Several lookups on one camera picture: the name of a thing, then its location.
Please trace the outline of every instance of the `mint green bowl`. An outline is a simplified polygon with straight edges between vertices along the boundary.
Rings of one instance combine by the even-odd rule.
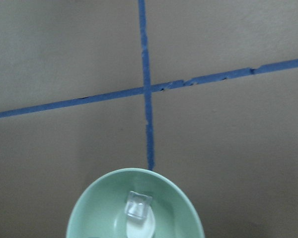
[[[153,238],[204,238],[199,216],[187,196],[167,178],[144,169],[121,169],[93,182],[77,201],[67,238],[126,238],[124,213],[129,191],[153,197]]]

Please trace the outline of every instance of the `vertical blue tape strip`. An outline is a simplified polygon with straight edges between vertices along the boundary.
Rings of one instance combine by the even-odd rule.
[[[154,168],[154,141],[153,141],[153,123],[152,123],[152,104],[151,104],[151,81],[149,67],[148,39],[146,33],[146,6],[145,0],[138,0],[139,6],[139,24],[143,60],[143,77],[144,77],[144,96],[146,111],[146,134],[147,134],[147,161],[148,169]]]

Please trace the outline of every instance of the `blue line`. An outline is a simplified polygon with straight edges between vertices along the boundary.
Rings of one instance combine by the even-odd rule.
[[[159,91],[164,91],[168,89],[176,89],[176,88],[191,86],[194,84],[217,82],[224,79],[251,76],[254,74],[269,73],[269,72],[280,71],[280,70],[290,69],[290,68],[298,68],[298,59],[279,62],[279,63],[271,63],[271,64],[263,65],[258,69],[244,68],[244,69],[238,69],[234,71],[195,77],[188,81],[177,80],[177,81],[172,81],[167,83],[155,84],[155,85],[151,85],[151,92],[159,92]],[[86,103],[94,103],[94,102],[101,102],[101,101],[106,101],[111,99],[130,97],[130,96],[140,95],[143,93],[144,93],[143,87],[132,88],[132,89],[127,89],[123,91],[90,96],[86,98],[71,99],[66,101],[60,101],[55,103],[49,103],[49,104],[43,104],[43,105],[32,106],[27,108],[15,109],[11,111],[0,112],[0,118],[17,116],[17,115],[27,114],[27,113],[35,113],[35,112],[52,110],[57,108],[70,107],[70,106],[81,105]]]
[[[146,111],[146,135],[147,135],[147,161],[148,169],[154,168],[154,141],[153,141],[153,123],[152,123],[152,104],[151,104],[151,81],[150,65],[148,52],[148,38],[146,33],[146,6],[145,0],[138,0],[139,7],[139,25],[141,35],[142,60],[143,60],[143,77],[144,77],[144,96]]]

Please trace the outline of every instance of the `horizontal blue tape strip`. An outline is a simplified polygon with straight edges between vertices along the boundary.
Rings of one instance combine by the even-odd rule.
[[[279,62],[279,63],[266,64],[259,67],[258,69],[244,68],[244,69],[238,69],[238,70],[229,71],[229,72],[195,77],[186,82],[183,80],[177,80],[177,81],[172,81],[167,83],[155,84],[155,85],[151,85],[151,91],[159,92],[167,89],[176,89],[176,88],[181,88],[185,86],[191,86],[194,84],[217,82],[224,79],[233,79],[238,77],[244,77],[244,76],[261,74],[261,73],[269,73],[269,72],[280,71],[280,70],[291,69],[291,68],[298,68],[298,59]],[[57,109],[57,108],[70,107],[70,106],[86,104],[86,103],[94,103],[94,102],[106,101],[111,99],[118,99],[123,97],[130,97],[130,96],[135,96],[143,93],[144,93],[143,87],[132,88],[132,89],[118,91],[118,92],[90,96],[82,99],[72,99],[67,101],[61,101],[61,102],[28,107],[28,108],[15,109],[15,110],[6,111],[6,112],[0,112],[0,118],[16,116],[16,115],[21,115],[26,113],[40,112],[45,110]]]

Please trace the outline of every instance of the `white object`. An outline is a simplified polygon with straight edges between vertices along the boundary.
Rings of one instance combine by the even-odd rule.
[[[152,238],[155,230],[155,218],[152,208],[148,207],[146,219],[140,221],[134,217],[127,216],[128,238]]]

